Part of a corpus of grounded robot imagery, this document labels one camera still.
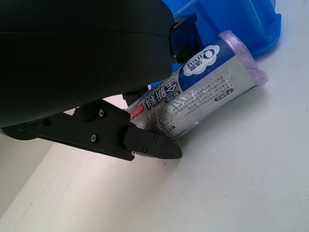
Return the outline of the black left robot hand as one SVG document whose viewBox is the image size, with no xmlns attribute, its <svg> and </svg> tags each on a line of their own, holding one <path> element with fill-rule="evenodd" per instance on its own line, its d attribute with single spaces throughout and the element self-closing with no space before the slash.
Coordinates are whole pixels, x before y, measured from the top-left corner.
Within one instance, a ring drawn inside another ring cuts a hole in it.
<svg viewBox="0 0 309 232">
<path fill-rule="evenodd" d="M 131 102 L 168 78 L 197 49 L 196 21 L 161 0 L 1 1 L 1 133 L 128 161 L 181 158 L 177 144 L 105 98 Z"/>
</svg>

